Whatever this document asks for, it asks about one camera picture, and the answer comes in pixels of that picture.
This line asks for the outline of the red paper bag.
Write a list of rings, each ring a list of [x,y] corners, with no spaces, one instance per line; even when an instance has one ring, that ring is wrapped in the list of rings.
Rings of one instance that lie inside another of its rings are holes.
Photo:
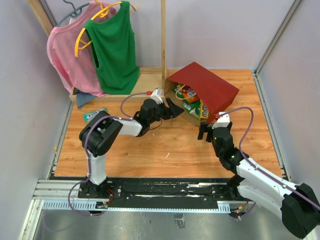
[[[211,123],[215,115],[225,111],[236,98],[239,89],[196,62],[183,67],[164,81],[164,96],[180,108],[187,104],[185,96],[176,97],[178,85],[190,87],[207,107]]]

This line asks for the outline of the teal Fox's candy bag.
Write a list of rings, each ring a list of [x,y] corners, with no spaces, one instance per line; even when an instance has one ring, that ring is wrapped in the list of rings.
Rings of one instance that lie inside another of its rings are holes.
[[[83,114],[83,119],[85,123],[89,123],[97,114],[100,112],[107,112],[107,108],[103,107],[97,110],[93,110]]]

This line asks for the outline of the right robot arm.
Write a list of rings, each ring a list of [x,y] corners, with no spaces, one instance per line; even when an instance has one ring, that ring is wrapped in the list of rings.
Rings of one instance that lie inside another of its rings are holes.
[[[275,214],[285,228],[304,239],[320,224],[320,203],[313,189],[283,179],[260,166],[235,147],[231,123],[199,126],[198,140],[204,135],[212,143],[221,165],[234,176],[228,181],[227,196],[232,200],[249,199]]]

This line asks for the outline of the green Fox's spring tea bag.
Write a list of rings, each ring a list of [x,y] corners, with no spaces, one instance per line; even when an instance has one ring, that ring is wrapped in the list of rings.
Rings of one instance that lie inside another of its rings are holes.
[[[183,91],[183,89],[186,87],[186,85],[185,84],[177,84],[176,86],[175,86],[175,88],[173,89],[173,92],[174,93],[178,93],[179,95],[181,95],[182,94],[182,91]]]

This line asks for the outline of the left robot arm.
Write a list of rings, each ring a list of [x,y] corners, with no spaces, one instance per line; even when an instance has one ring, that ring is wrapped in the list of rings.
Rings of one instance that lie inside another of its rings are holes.
[[[96,198],[101,198],[108,192],[106,153],[117,136],[142,137],[154,122],[176,118],[185,111],[170,98],[166,102],[167,104],[146,99],[140,110],[129,118],[113,116],[104,110],[94,116],[79,134],[88,161],[87,179],[81,183],[82,189],[88,187]]]

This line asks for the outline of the orange Fox's fruits candy bag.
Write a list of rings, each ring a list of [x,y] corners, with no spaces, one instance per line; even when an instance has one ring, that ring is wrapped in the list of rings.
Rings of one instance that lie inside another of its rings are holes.
[[[189,86],[182,87],[178,92],[177,96],[180,100],[186,101],[188,103],[194,103],[196,101],[199,101],[200,98],[197,95],[196,91],[193,90]]]

